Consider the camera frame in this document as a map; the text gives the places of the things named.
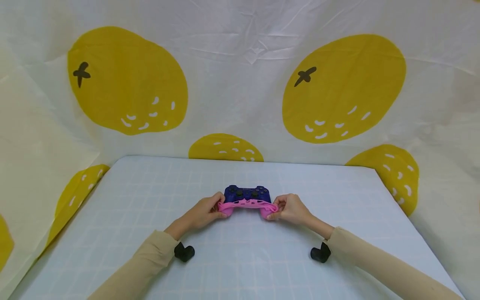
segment black rubber piece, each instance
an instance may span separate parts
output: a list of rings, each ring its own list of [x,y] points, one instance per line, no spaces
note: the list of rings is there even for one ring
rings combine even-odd
[[[326,261],[328,260],[331,254],[332,252],[330,251],[330,248],[327,246],[327,244],[323,242],[320,249],[313,247],[312,250],[310,251],[310,257],[314,261],[318,261],[323,264],[326,263]]]
[[[192,246],[186,248],[180,242],[173,250],[175,257],[186,263],[195,255],[195,249]]]

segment hand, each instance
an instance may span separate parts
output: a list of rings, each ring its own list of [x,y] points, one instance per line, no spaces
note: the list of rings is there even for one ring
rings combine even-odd
[[[200,229],[216,219],[228,217],[218,211],[217,203],[223,203],[225,196],[221,192],[215,193],[212,197],[202,198],[183,216],[173,221],[165,229],[175,240],[179,240],[187,231]]]
[[[278,206],[278,212],[272,213],[267,220],[283,219],[293,224],[305,225],[312,213],[295,194],[281,195],[275,198],[274,204]]]

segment person's right hand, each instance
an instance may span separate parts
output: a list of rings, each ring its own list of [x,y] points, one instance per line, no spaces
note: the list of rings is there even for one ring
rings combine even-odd
[[[281,195],[275,198],[278,211],[267,216],[267,220],[283,219],[293,224],[305,225],[313,215],[296,194]]]

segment lemon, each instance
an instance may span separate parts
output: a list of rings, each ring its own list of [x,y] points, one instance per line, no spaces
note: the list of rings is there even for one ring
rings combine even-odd
[[[93,187],[110,169],[107,165],[96,165],[76,173],[63,190],[55,209],[46,246],[58,235],[68,220],[75,214]]]
[[[171,130],[187,111],[187,82],[173,56],[119,27],[83,34],[68,52],[68,75],[84,113],[127,135]]]
[[[346,165],[375,169],[407,216],[417,207],[419,167],[406,150],[383,144],[356,155]]]
[[[225,133],[206,135],[193,143],[189,158],[263,161],[260,151],[251,143]]]
[[[0,215],[0,272],[7,263],[14,245],[15,243],[8,230],[7,222],[5,222],[5,219]]]
[[[400,93],[407,67],[400,50],[377,35],[347,36],[308,55],[283,96],[283,122],[296,138],[335,143],[377,124]]]

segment black leaf mark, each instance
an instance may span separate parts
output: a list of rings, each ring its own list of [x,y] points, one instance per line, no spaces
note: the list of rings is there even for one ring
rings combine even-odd
[[[88,63],[86,61],[82,62],[78,67],[78,70],[73,71],[73,75],[77,77],[78,87],[82,86],[82,79],[83,78],[90,78],[90,73],[85,71],[88,67]]]
[[[299,78],[297,80],[297,82],[295,82],[295,85],[293,87],[296,87],[297,85],[299,85],[302,81],[305,81],[305,82],[310,82],[310,74],[312,74],[313,72],[315,72],[317,70],[317,67],[311,67],[310,69],[306,70],[306,71],[300,71],[298,74],[299,74]]]

